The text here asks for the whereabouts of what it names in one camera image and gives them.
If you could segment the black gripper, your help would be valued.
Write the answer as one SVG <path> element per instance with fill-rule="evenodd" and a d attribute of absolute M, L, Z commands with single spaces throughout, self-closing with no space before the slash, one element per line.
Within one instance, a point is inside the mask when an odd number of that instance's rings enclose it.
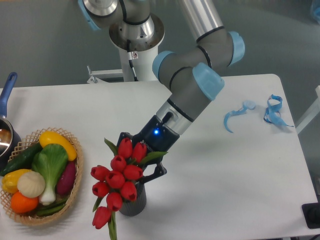
<path fill-rule="evenodd" d="M 121 132 L 116 146 L 119 147 L 123 139 L 129 138 L 132 142 L 132 147 L 137 143 L 145 144 L 147 153 L 167 152 L 179 137 L 179 134 L 165 126 L 163 122 L 154 115 L 139 133 L 130 134 L 129 132 Z M 151 175 L 143 176 L 138 182 L 145 184 L 166 174 L 167 169 L 163 166 L 162 162 L 159 162 L 156 164 L 154 172 Z"/>

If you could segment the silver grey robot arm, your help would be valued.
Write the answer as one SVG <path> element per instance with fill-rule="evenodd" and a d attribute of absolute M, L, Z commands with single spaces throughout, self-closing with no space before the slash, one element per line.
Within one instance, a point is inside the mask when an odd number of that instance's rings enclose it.
<path fill-rule="evenodd" d="M 184 54 L 158 51 L 165 29 L 147 0 L 80 0 L 78 5 L 93 30 L 109 29 L 124 81 L 159 81 L 171 93 L 131 137 L 134 144 L 145 143 L 152 154 L 170 149 L 223 89 L 225 83 L 217 70 L 245 54 L 243 38 L 225 30 L 211 0 L 179 2 L 196 41 L 196 48 Z"/>

